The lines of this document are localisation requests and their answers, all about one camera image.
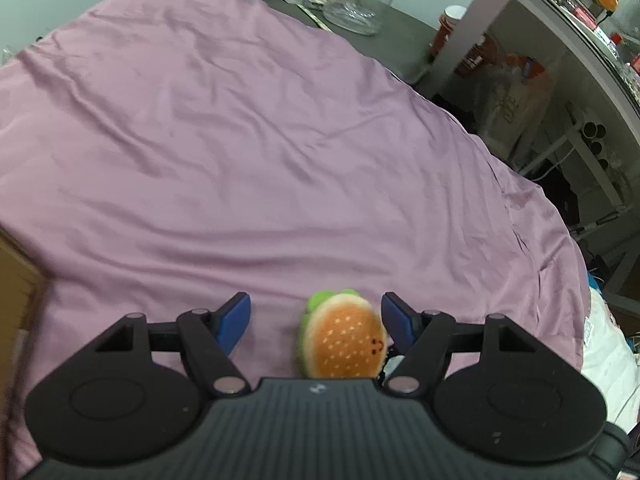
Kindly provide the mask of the dark desk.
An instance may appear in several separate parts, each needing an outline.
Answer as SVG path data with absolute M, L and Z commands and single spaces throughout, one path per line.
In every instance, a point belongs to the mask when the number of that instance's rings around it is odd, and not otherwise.
M 541 36 L 534 41 L 540 46 L 545 39 L 563 45 L 562 53 L 575 58 L 582 69 L 598 86 L 605 101 L 610 103 L 624 124 L 618 134 L 623 159 L 639 155 L 639 107 L 629 96 L 622 77 L 616 72 L 612 62 L 606 59 L 602 49 L 591 40 L 586 30 L 574 18 L 560 10 L 551 0 L 472 0 L 460 24 L 454 28 L 451 38 L 442 47 L 433 63 L 427 65 L 427 72 L 420 82 L 420 91 L 427 98 L 438 93 L 474 46 L 503 10 L 515 1 L 544 28 Z

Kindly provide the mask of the brown cardboard box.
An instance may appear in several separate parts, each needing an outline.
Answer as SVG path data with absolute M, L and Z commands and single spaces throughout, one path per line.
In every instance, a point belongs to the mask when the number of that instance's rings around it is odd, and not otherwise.
M 1 413 L 13 403 L 38 330 L 50 275 L 7 230 L 1 229 Z

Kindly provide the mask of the burger plush toy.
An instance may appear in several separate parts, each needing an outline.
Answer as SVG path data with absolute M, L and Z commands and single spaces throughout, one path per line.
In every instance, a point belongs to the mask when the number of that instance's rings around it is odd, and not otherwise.
M 381 315 L 353 289 L 320 290 L 300 321 L 298 362 L 312 379 L 375 378 L 387 354 Z

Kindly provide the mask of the white blanket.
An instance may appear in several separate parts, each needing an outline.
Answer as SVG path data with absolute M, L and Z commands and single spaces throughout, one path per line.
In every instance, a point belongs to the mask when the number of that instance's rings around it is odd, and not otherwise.
M 602 393 L 608 421 L 629 434 L 639 421 L 639 361 L 601 293 L 589 291 L 582 374 Z

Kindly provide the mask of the black white plush toy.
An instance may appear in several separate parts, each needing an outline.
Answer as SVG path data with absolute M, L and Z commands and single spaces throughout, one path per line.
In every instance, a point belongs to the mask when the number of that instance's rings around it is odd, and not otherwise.
M 380 384 L 384 384 L 387 378 L 389 378 L 390 375 L 393 374 L 393 372 L 396 370 L 403 359 L 405 359 L 405 356 L 396 348 L 394 344 L 391 344 L 386 349 L 385 361 L 380 374 L 378 374 L 378 382 Z

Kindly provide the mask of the pink bed sheet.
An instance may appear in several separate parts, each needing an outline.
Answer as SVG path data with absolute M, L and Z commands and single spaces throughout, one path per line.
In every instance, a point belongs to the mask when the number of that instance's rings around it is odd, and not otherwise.
M 1 226 L 50 275 L 14 478 L 615 474 L 552 203 L 259 0 L 105 0 L 7 62 Z M 343 289 L 416 311 L 384 384 L 300 370 L 309 297 Z M 237 292 L 250 324 L 225 354 L 214 312 Z

